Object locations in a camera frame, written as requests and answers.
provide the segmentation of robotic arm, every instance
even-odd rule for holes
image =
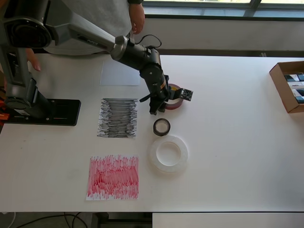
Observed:
[[[7,77],[6,105],[22,115],[46,118],[52,103],[37,89],[27,65],[25,48],[45,48],[77,39],[110,53],[112,59],[140,71],[150,94],[150,113],[164,112],[169,99],[191,100],[192,91],[171,90],[159,52],[124,36],[113,37],[73,13],[61,0],[10,0],[0,11],[0,62]]]

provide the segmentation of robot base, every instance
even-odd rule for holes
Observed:
[[[48,99],[54,106],[54,114],[45,119],[37,119],[31,116],[21,115],[13,109],[7,109],[10,114],[7,124],[36,124],[36,125],[60,125],[75,126],[78,120],[81,102],[79,100]]]

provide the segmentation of paper with red scribbles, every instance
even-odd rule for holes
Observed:
[[[86,200],[135,200],[137,198],[137,155],[91,157]]]

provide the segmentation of window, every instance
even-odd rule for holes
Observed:
[[[249,3],[250,2],[250,0],[145,0],[145,1],[226,2],[226,3]]]
[[[144,0],[143,5],[148,17],[158,18],[304,20],[304,0]]]
[[[262,0],[261,3],[304,4],[304,0]]]

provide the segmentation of floor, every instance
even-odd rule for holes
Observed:
[[[76,214],[77,212],[66,212],[66,214]],[[18,212],[13,225],[10,228],[16,228],[27,222],[36,220],[45,216],[63,215],[62,212]],[[3,215],[0,213],[0,228],[7,228],[14,213]],[[90,213],[82,212],[79,217],[87,224],[88,228],[152,228],[152,213]],[[67,217],[71,226],[73,217]],[[24,228],[68,228],[64,217],[47,218],[35,223],[26,225]],[[75,220],[74,228],[85,228],[79,220]]]
[[[52,216],[52,215],[62,215],[62,212],[17,212],[16,218],[13,225],[10,228],[16,228],[22,224],[33,221],[35,219]],[[67,212],[67,214],[76,214],[76,212]],[[0,213],[0,228],[7,228],[13,219],[14,213],[8,213],[3,215]],[[79,217],[85,221],[88,227],[91,227],[92,213],[83,212],[79,214]],[[67,220],[71,226],[73,217],[67,217]],[[75,220],[74,228],[84,228],[85,226],[79,221]],[[64,217],[49,218],[35,223],[29,224],[24,228],[68,228]]]

